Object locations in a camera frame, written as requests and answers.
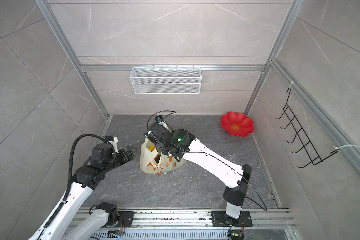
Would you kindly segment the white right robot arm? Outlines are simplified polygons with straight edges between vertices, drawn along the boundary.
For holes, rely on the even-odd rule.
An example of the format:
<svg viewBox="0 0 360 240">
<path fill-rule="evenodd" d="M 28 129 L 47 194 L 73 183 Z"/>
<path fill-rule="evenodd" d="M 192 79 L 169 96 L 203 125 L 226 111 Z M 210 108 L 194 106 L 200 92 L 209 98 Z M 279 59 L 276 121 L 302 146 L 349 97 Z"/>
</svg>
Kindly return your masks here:
<svg viewBox="0 0 360 240">
<path fill-rule="evenodd" d="M 184 159 L 192 162 L 221 180 L 226 186 L 223 193 L 223 199 L 227 202 L 226 219 L 240 218 L 251 166 L 234 164 L 209 149 L 190 132 L 184 129 L 172 131 L 163 122 L 149 125 L 145 137 L 159 153 L 173 157 L 176 161 Z"/>
</svg>

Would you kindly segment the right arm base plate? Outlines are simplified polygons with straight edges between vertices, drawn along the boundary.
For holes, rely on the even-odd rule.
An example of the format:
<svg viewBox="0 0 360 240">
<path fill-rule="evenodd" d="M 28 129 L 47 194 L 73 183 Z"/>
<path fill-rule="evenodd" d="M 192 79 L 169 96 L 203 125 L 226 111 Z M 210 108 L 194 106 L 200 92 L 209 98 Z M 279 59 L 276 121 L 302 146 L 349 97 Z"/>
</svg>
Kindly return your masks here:
<svg viewBox="0 0 360 240">
<path fill-rule="evenodd" d="M 229 217 L 225 211 L 212 211 L 211 212 L 212 222 L 214 227 L 252 227 L 252 217 L 250 212 L 241 211 L 238 219 Z"/>
</svg>

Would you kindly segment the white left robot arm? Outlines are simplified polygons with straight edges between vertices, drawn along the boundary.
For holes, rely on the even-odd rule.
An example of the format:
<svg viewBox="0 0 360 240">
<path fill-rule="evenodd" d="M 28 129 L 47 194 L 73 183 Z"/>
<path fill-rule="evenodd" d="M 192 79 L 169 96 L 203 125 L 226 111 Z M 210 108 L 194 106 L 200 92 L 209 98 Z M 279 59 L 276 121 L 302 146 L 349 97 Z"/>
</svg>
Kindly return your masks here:
<svg viewBox="0 0 360 240">
<path fill-rule="evenodd" d="M 68 231 L 68 227 L 85 200 L 111 170 L 135 158 L 137 148 L 116 150 L 112 142 L 93 148 L 89 162 L 76 172 L 69 170 L 68 187 L 62 199 L 30 237 L 32 240 L 87 240 L 102 227 L 124 227 L 124 219 L 114 204 L 102 202 L 91 209 L 90 215 Z"/>
</svg>

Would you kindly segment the cream plastic shopping bag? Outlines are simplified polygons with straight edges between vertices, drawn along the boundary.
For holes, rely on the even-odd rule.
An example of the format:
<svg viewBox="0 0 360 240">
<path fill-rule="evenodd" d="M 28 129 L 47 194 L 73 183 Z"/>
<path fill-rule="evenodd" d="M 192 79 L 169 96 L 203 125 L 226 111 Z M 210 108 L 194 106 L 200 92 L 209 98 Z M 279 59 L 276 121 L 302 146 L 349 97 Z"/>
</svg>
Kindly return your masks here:
<svg viewBox="0 0 360 240">
<path fill-rule="evenodd" d="M 181 159 L 178 162 L 174 157 L 159 154 L 156 149 L 150 152 L 149 147 L 151 146 L 154 146 L 154 144 L 145 138 L 144 143 L 141 145 L 140 156 L 140 169 L 145 174 L 165 174 L 184 166 L 187 162 L 185 159 Z"/>
</svg>

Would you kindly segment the red flower-shaped plastic bowl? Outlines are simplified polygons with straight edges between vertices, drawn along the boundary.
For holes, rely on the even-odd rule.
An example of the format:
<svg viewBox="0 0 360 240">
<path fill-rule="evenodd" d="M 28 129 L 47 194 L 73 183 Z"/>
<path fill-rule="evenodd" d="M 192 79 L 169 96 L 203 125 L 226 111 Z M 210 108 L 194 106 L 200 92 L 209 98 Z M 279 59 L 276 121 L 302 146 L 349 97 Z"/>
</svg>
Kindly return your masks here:
<svg viewBox="0 0 360 240">
<path fill-rule="evenodd" d="M 255 131 L 254 122 L 242 113 L 229 112 L 221 117 L 221 127 L 229 135 L 248 137 Z"/>
</svg>

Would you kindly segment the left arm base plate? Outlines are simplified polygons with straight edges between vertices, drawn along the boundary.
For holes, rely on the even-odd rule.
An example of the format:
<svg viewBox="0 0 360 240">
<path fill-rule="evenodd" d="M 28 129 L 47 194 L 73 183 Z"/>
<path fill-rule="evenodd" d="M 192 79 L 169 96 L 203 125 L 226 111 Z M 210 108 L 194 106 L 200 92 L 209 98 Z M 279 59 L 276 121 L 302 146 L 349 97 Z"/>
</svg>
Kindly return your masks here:
<svg viewBox="0 0 360 240">
<path fill-rule="evenodd" d="M 117 213 L 110 213 L 109 220 L 106 223 L 108 228 L 121 228 L 124 226 L 125 228 L 130 228 L 132 226 L 134 220 L 133 211 L 124 211 L 124 212 L 117 212 Z"/>
</svg>

